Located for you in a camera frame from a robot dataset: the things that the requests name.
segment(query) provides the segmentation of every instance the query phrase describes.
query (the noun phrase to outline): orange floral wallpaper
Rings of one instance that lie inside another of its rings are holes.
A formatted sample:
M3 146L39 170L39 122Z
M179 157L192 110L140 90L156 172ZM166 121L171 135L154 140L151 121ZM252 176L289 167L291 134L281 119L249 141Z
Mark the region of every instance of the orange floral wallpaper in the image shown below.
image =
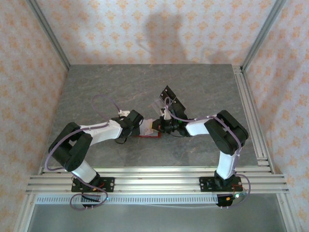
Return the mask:
M71 64L241 65L275 0L38 0Z
M0 1L0 231L37 174L67 71L25 0Z
M248 71L277 169L309 231L309 7L288 0Z

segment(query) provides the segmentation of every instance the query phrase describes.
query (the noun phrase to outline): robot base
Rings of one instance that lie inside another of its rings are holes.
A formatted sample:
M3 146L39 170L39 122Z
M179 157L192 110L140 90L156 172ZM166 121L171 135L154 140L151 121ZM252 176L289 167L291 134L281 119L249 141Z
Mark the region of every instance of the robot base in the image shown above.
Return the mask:
M202 176L199 178L201 192L241 192L243 191L241 178L231 176L229 182L222 183L217 177Z
M114 177L100 177L98 178L98 184L96 186L107 192L114 192L115 178ZM73 179L71 191L85 193L85 192L97 192L98 190L93 191L93 188L90 188L84 185L78 179Z

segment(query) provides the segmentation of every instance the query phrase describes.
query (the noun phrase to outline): white label strip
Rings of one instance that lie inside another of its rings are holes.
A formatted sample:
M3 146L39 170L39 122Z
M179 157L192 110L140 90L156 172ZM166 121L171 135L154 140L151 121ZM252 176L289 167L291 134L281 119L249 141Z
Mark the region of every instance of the white label strip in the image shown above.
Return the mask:
M70 204L73 195L43 195L40 194L36 204ZM101 202L102 195L94 195L95 200ZM74 197L73 204L97 204L81 196ZM218 203L216 194L199 195L113 195L109 196L105 204L214 204Z

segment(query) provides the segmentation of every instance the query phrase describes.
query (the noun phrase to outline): gray marble surface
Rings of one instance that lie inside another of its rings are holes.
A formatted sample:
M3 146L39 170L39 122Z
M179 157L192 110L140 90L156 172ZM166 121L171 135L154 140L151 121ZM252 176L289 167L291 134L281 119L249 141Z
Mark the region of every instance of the gray marble surface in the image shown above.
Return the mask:
M103 122L91 99L102 93L122 110L136 110L144 118L159 118L151 104L166 85L186 107L189 118L229 111L248 129L231 65L73 65L70 68L48 145L69 122L92 125ZM106 99L96 101L108 118L117 116ZM86 161L94 167L217 166L219 150L209 135L176 138L128 138L123 145L107 140L90 147ZM256 165L251 139L242 150L239 166ZM59 166L50 160L50 166Z

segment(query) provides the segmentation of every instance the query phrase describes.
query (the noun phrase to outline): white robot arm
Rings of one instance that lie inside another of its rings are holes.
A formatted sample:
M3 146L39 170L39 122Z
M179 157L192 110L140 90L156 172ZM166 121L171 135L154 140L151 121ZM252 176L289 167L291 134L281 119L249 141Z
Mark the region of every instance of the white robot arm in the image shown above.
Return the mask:
M161 117L153 120L151 129L162 133L178 131L187 137L209 134L220 150L215 177L219 185L228 185L235 177L239 152L249 137L247 131L225 110L203 119L188 119L185 107L168 86L160 98L165 105L168 98L170 104L161 109ZM89 147L108 139L138 136L143 123L143 117L135 110L120 111L118 117L91 126L69 123L51 144L49 152L66 171L92 186L99 186L99 174L84 160Z

